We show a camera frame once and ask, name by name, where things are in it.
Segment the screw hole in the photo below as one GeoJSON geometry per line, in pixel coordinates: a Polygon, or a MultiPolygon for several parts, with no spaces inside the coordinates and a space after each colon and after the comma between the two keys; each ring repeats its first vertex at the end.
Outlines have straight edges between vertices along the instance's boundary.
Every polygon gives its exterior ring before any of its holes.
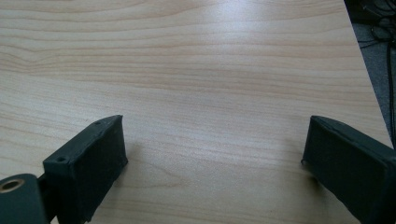
{"type": "Polygon", "coordinates": [[[58,157],[58,159],[56,159],[56,161],[58,161],[58,162],[62,162],[62,161],[65,161],[65,160],[66,160],[65,157],[58,157]]]}
{"type": "Polygon", "coordinates": [[[0,185],[0,193],[11,192],[12,190],[19,188],[23,184],[24,184],[23,179],[8,180],[6,183],[0,185]]]}

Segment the gray floor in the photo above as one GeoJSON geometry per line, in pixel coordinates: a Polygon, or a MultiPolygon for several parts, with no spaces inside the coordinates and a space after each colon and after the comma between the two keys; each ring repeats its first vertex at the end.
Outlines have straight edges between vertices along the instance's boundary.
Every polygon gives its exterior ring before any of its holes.
{"type": "MultiPolygon", "coordinates": [[[[352,23],[355,35],[358,40],[371,40],[373,36],[370,32],[371,26],[352,23]]],[[[368,48],[361,49],[364,62],[367,67],[368,74],[372,81],[376,99],[379,102],[384,121],[387,124],[390,133],[390,116],[389,116],[389,79],[387,69],[387,44],[379,43],[368,48]]],[[[396,71],[395,52],[391,52],[392,70],[396,71]]]]}

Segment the wood grain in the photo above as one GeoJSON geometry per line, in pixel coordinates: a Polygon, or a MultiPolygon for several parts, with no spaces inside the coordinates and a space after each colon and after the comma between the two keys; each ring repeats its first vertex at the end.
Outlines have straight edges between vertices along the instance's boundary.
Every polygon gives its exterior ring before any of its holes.
{"type": "Polygon", "coordinates": [[[124,116],[92,223],[358,223],[300,166],[309,118],[390,146],[342,0],[0,1],[0,73],[0,178],[124,116]]]}

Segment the black plastic part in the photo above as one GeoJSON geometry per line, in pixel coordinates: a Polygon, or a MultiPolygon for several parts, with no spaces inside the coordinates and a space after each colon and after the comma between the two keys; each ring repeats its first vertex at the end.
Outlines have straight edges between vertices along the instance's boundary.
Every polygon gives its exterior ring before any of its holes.
{"type": "Polygon", "coordinates": [[[34,175],[14,175],[0,181],[0,222],[49,223],[34,175]]]}
{"type": "Polygon", "coordinates": [[[127,164],[121,120],[94,122],[43,161],[48,184],[59,191],[60,223],[91,221],[127,164]]]}
{"type": "Polygon", "coordinates": [[[396,152],[345,123],[313,116],[302,163],[364,224],[396,221],[396,152]]]}
{"type": "Polygon", "coordinates": [[[59,192],[56,188],[49,185],[45,174],[40,176],[37,181],[40,187],[41,199],[46,210],[47,220],[51,221],[59,213],[61,206],[59,192]]]}

